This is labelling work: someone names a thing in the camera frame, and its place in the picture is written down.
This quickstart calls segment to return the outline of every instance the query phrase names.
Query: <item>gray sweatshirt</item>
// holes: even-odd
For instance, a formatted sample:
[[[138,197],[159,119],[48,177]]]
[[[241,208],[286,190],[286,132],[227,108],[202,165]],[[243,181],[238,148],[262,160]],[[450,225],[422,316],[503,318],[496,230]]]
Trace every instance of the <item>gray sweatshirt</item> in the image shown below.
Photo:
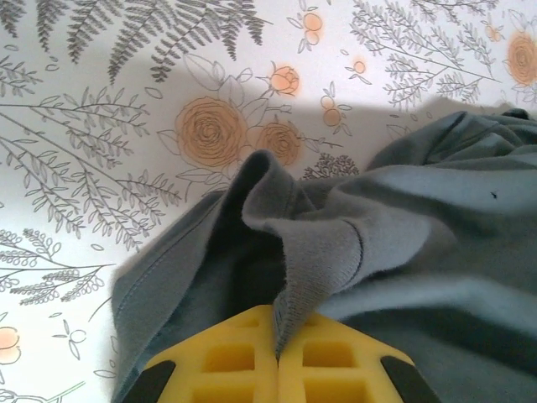
[[[277,356],[318,311],[407,353],[444,403],[535,403],[537,122],[456,113],[312,181],[258,151],[118,279],[115,401],[154,354],[260,304]]]

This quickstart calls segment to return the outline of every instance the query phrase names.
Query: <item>cloth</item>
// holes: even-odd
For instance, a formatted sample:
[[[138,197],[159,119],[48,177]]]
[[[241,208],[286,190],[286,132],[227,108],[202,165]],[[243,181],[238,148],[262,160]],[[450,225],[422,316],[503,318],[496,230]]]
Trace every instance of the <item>cloth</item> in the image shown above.
[[[535,402],[536,169],[521,110],[442,118],[357,176],[253,154],[118,279],[116,401],[158,351],[273,303],[277,355],[317,310],[406,352],[443,402]]]

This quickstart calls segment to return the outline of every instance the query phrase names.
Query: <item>gray line drawing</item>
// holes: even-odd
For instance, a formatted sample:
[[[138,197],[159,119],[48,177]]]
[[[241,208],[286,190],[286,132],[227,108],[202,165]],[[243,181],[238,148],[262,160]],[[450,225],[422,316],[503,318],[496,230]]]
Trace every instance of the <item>gray line drawing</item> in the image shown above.
[[[492,51],[472,24],[463,24],[452,38],[437,26],[422,29],[398,2],[385,1],[384,7],[354,3],[352,34],[373,55],[388,53],[386,72],[393,80],[384,90],[394,107],[415,107],[433,86],[443,97],[474,103],[483,80],[498,81],[492,75]],[[467,70],[468,56],[484,65],[487,75]]]
[[[6,265],[0,267],[0,293],[9,290],[24,296],[20,305],[27,306],[58,298],[62,302],[73,301],[104,286],[99,273],[113,264],[64,264],[55,256],[60,250],[61,243],[34,229],[25,229],[22,236],[0,229],[0,264]],[[36,272],[43,273],[41,282],[19,286],[25,273]]]
[[[5,150],[8,166],[23,172],[26,197],[33,197],[35,212],[43,209],[49,222],[56,222],[56,232],[63,228],[80,238],[91,227],[94,233],[115,236],[127,250],[138,250],[149,231],[161,224],[161,203],[179,205],[175,184],[164,174],[150,180],[145,170],[120,179],[111,172],[133,154],[127,136],[149,135],[143,121],[149,112],[137,99],[127,99],[124,89],[110,93],[104,87],[94,94],[87,87],[79,99],[64,93],[34,104],[0,103],[0,118],[23,135],[14,138],[17,130],[9,137],[0,134],[0,150]],[[9,114],[19,109],[63,130],[70,148]],[[32,144],[50,148],[37,154]]]

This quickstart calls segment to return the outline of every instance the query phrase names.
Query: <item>fern leaf illustration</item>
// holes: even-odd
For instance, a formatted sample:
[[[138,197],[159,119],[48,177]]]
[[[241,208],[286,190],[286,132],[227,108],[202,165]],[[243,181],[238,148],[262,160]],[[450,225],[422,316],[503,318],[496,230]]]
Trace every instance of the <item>fern leaf illustration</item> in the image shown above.
[[[205,46],[212,39],[220,39],[219,17],[211,5],[216,5],[216,1],[182,0],[175,4],[177,23],[165,33],[152,56],[156,66],[151,71],[156,82],[168,78],[171,67],[183,54],[195,50],[198,45]]]
[[[112,17],[120,17],[123,3],[120,0],[75,0],[76,8],[70,19],[69,56],[77,63],[82,51],[113,24]]]
[[[49,51],[49,38],[54,25],[69,9],[67,0],[37,0],[37,30],[39,42]]]
[[[242,1],[234,0],[227,8],[221,10],[224,22],[222,25],[222,42],[227,53],[233,60],[237,60],[237,38],[243,27]]]
[[[26,14],[24,0],[0,0],[0,24],[17,38],[17,23]]]
[[[264,21],[256,17],[257,12],[255,11],[253,0],[242,0],[242,10],[244,12],[244,24],[250,37],[255,44],[262,45]]]
[[[116,80],[125,63],[150,42],[149,36],[156,36],[170,29],[177,18],[167,0],[127,0],[126,21],[112,49],[108,75]]]

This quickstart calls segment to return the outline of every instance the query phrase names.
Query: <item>leaf sprig drawing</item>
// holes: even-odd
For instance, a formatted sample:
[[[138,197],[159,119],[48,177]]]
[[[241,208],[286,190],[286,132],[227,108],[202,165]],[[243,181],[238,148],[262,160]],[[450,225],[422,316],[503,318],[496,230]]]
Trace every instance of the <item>leaf sprig drawing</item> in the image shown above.
[[[307,167],[303,179],[332,178],[338,176],[358,175],[360,170],[348,155],[334,157],[327,153],[321,153],[319,160],[314,166]]]
[[[447,19],[455,24],[461,21],[457,11],[474,15],[485,15],[497,7],[499,0],[412,0],[411,4],[417,9],[424,21],[434,23],[438,12],[443,12]]]
[[[138,250],[149,231],[160,225],[161,203],[177,206],[180,196],[164,175],[149,181],[145,171],[138,181],[117,178],[112,170],[133,154],[127,136],[149,135],[143,117],[148,115],[138,95],[126,98],[124,89],[97,94],[85,89],[80,98],[69,94],[47,97],[35,104],[0,104],[0,118],[18,130],[0,134],[6,163],[23,173],[26,197],[33,197],[34,211],[47,211],[49,222],[81,237],[90,227],[102,236],[115,236],[127,250]],[[11,110],[24,109],[64,131],[65,138],[31,128],[12,117]],[[22,137],[15,136],[22,132]]]
[[[0,0],[0,24],[14,38],[18,37],[17,23],[26,14],[24,0]]]
[[[80,389],[84,386],[86,382],[82,381],[74,386],[71,386],[69,389],[64,390],[56,396],[51,397],[50,399],[44,398],[42,396],[36,395],[19,395],[12,390],[0,389],[0,401],[6,401],[8,403],[15,403],[16,401],[37,401],[38,403],[62,403],[63,398],[75,390]]]
[[[11,89],[15,97],[23,97],[24,94],[34,94],[30,86],[43,82],[35,76],[37,71],[26,71],[24,63],[13,65],[9,56],[0,60],[0,98],[4,98]]]
[[[101,270],[111,264],[73,266],[61,263],[55,256],[61,243],[35,229],[25,229],[22,236],[0,229],[0,292],[25,296],[20,305],[44,304],[60,298],[62,302],[73,301],[104,286],[98,277]],[[20,284],[24,273],[44,272],[42,282],[32,285]]]
[[[67,41],[69,56],[77,63],[82,51],[93,41],[93,38],[112,24],[112,17],[120,17],[123,2],[120,0],[75,0],[73,24]]]
[[[45,51],[49,51],[50,33],[60,17],[69,10],[67,0],[37,0],[37,30],[39,42]]]
[[[237,39],[246,28],[254,44],[261,45],[267,22],[257,17],[253,0],[180,0],[175,3],[175,23],[165,30],[152,55],[151,68],[156,82],[168,78],[182,55],[221,40],[227,53],[237,59]]]
[[[119,349],[117,348],[117,338],[115,336],[110,336],[110,343],[112,345],[112,351],[114,353],[114,356],[117,357],[117,355],[119,354]],[[113,359],[108,359],[108,366],[110,367],[110,369],[97,369],[93,371],[93,374],[105,379],[116,378],[116,361]]]
[[[52,336],[53,338],[66,338],[67,345],[69,346],[70,353],[77,360],[81,360],[81,352],[78,349],[77,344],[83,343],[86,341],[86,331],[82,329],[71,330],[69,323],[64,319],[63,328],[65,333],[59,333]]]
[[[464,24],[456,38],[451,38],[439,27],[425,32],[397,2],[386,0],[385,7],[370,6],[363,0],[354,3],[358,11],[353,13],[351,27],[358,42],[373,55],[388,52],[386,71],[393,80],[384,90],[394,107],[414,107],[433,86],[442,96],[475,102],[479,83],[496,81],[491,50],[471,24]],[[463,65],[466,55],[484,65],[487,75],[467,70]],[[455,82],[457,91],[448,91]]]
[[[0,24],[13,37],[27,13],[24,0],[0,0]],[[108,75],[113,84],[125,64],[142,48],[159,42],[151,74],[165,81],[184,54],[220,40],[233,60],[237,39],[245,29],[254,44],[263,43],[263,27],[270,24],[257,15],[253,0],[36,0],[39,42],[50,51],[50,36],[61,17],[69,14],[67,32],[71,60],[78,63],[96,36],[115,21],[122,25],[112,47]]]

